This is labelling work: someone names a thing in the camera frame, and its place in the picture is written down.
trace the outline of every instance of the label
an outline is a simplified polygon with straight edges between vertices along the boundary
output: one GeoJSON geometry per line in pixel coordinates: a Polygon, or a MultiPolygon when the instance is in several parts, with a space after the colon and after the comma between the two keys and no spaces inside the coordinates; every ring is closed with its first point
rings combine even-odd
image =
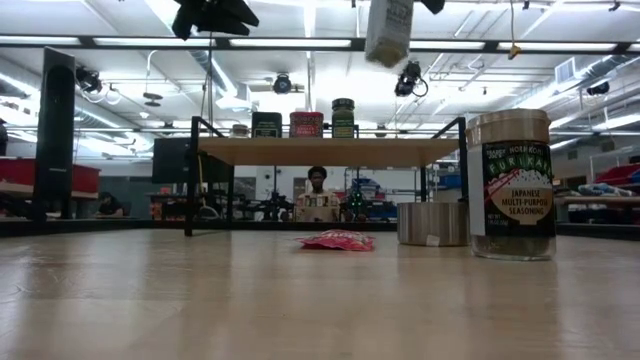
{"type": "Polygon", "coordinates": [[[282,114],[254,112],[251,114],[252,137],[282,137],[282,114]]]}
{"type": "Polygon", "coordinates": [[[353,113],[351,113],[351,116],[334,115],[331,120],[332,135],[334,138],[353,139],[355,128],[353,113]]]}
{"type": "Polygon", "coordinates": [[[321,113],[291,113],[289,137],[322,137],[323,120],[321,113]]]}
{"type": "Polygon", "coordinates": [[[470,151],[470,207],[483,221],[472,233],[488,236],[549,237],[555,235],[551,153],[535,141],[483,144],[470,151]],[[482,196],[471,196],[475,191],[482,196]]]}

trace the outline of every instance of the person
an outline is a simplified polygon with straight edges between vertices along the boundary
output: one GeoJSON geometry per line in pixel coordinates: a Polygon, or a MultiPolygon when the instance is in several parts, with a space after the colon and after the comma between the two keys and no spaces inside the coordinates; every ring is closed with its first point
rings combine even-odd
{"type": "Polygon", "coordinates": [[[96,213],[96,218],[118,218],[124,216],[124,208],[115,196],[108,192],[100,193],[98,196],[100,208],[96,213]]]}
{"type": "Polygon", "coordinates": [[[327,169],[314,166],[307,172],[311,191],[300,195],[296,202],[296,221],[337,222],[340,219],[340,201],[331,191],[323,188],[327,169]]]}
{"type": "Polygon", "coordinates": [[[7,143],[9,142],[9,135],[4,124],[6,121],[0,118],[0,156],[7,156],[7,143]]]}

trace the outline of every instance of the red snack bag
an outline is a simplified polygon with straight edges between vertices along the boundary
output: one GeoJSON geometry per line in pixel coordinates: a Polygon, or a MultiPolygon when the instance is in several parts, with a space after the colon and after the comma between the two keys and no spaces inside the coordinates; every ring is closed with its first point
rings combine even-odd
{"type": "Polygon", "coordinates": [[[325,247],[349,251],[372,251],[373,237],[354,231],[328,230],[318,235],[297,238],[305,245],[311,247],[325,247]]]}

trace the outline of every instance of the speaker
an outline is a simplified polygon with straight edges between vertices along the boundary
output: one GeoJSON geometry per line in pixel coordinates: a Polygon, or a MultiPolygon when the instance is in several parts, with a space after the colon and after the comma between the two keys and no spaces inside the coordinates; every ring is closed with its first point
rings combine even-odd
{"type": "Polygon", "coordinates": [[[33,187],[37,201],[71,197],[75,68],[73,56],[44,49],[33,187]]]}

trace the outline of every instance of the jar label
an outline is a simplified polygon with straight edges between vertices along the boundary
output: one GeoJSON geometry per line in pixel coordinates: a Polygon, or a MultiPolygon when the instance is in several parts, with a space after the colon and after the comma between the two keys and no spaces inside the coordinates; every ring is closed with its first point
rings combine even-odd
{"type": "Polygon", "coordinates": [[[334,138],[353,139],[355,127],[353,117],[334,116],[332,118],[332,121],[332,135],[334,138]]]}
{"type": "Polygon", "coordinates": [[[554,236],[552,182],[551,152],[545,143],[507,141],[471,149],[471,233],[554,236]]]}

